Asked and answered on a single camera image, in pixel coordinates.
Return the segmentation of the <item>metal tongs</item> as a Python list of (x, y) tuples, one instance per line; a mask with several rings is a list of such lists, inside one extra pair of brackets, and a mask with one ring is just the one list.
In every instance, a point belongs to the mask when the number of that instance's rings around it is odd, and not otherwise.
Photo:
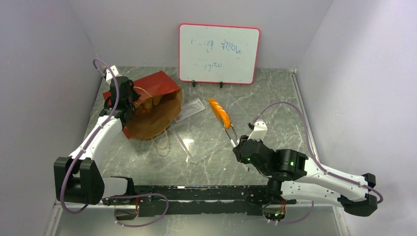
[(239, 136), (237, 135), (233, 124), (231, 122), (224, 123), (223, 121), (221, 121), (221, 123), (232, 147), (237, 147), (239, 145)]

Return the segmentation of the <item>red brown paper bag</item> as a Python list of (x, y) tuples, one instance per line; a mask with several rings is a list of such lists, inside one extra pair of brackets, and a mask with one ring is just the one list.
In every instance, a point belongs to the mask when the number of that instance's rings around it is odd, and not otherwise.
[[(134, 102), (132, 119), (120, 119), (129, 139), (148, 140), (163, 133), (181, 111), (182, 90), (165, 72), (158, 71), (133, 81), (140, 98)], [(152, 97), (164, 95), (156, 106)]]

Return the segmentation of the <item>orange fake bread loaf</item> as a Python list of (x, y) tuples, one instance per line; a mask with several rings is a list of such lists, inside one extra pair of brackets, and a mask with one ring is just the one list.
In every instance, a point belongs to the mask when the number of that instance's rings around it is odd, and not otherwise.
[(216, 118), (224, 125), (226, 129), (231, 128), (232, 122), (228, 115), (228, 113), (223, 109), (223, 107), (219, 104), (218, 101), (215, 99), (209, 99), (208, 100), (209, 105), (214, 112)]

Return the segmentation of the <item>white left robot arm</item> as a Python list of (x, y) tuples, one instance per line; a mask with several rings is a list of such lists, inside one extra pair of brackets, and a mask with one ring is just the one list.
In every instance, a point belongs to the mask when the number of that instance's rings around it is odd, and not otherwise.
[(105, 99), (93, 130), (68, 157), (59, 157), (54, 162), (58, 201), (96, 205), (102, 199), (116, 196), (125, 205), (134, 202), (133, 179), (103, 178), (98, 163), (116, 135), (133, 119), (133, 102), (139, 98), (128, 77), (117, 76), (111, 81), (110, 96)]

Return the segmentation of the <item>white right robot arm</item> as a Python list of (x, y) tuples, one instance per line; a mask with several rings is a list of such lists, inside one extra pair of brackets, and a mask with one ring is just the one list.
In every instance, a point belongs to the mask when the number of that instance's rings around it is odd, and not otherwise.
[(296, 150), (273, 150), (247, 136), (241, 137), (233, 153), (238, 162), (254, 167), (268, 179), (265, 196), (272, 204), (292, 200), (322, 202), (341, 207), (348, 214), (367, 217), (383, 201), (371, 173), (347, 174), (322, 166)]

